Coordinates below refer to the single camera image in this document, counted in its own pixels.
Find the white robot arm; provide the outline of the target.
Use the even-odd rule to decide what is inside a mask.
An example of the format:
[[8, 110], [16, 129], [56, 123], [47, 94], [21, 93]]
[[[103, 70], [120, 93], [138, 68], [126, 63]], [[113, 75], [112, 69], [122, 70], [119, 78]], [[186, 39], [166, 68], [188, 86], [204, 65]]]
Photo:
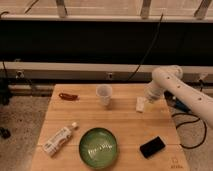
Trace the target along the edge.
[[182, 77], [180, 66], [155, 68], [152, 71], [152, 81], [144, 91], [145, 98], [153, 103], [165, 91], [169, 91], [213, 129], [213, 98], [185, 84]]

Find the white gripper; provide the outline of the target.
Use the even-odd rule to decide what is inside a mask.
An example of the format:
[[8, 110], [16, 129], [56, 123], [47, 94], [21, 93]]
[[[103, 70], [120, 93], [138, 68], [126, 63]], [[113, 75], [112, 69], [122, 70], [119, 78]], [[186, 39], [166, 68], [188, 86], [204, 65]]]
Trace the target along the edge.
[[163, 93], [164, 89], [162, 87], [155, 82], [150, 82], [145, 88], [144, 96], [149, 103], [154, 103], [160, 99]]

